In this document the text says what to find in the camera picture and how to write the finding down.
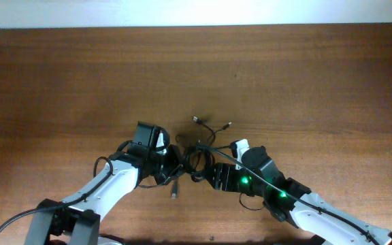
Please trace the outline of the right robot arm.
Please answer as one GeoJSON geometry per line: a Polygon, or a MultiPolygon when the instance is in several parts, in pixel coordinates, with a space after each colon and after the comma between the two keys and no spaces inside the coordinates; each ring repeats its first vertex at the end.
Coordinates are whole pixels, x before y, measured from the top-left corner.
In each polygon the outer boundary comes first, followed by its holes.
{"type": "Polygon", "coordinates": [[[324,244],[392,244],[392,231],[371,225],[328,204],[319,194],[278,170],[262,146],[232,157],[209,147],[240,166],[220,170],[214,178],[224,191],[263,198],[263,205],[280,222],[309,231],[324,244]]]}

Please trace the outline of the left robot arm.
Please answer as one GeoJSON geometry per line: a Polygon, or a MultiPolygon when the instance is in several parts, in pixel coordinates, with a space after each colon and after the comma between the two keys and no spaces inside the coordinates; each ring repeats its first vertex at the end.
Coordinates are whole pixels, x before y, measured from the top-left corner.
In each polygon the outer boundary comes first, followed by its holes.
{"type": "Polygon", "coordinates": [[[102,236],[99,226],[125,195],[154,177],[157,186],[169,184],[182,173],[182,154],[162,127],[137,124],[132,140],[123,142],[105,159],[101,171],[78,192],[62,201],[43,200],[27,233],[26,244],[57,244],[51,236],[66,233],[70,244],[121,244],[120,238],[102,236]]]}

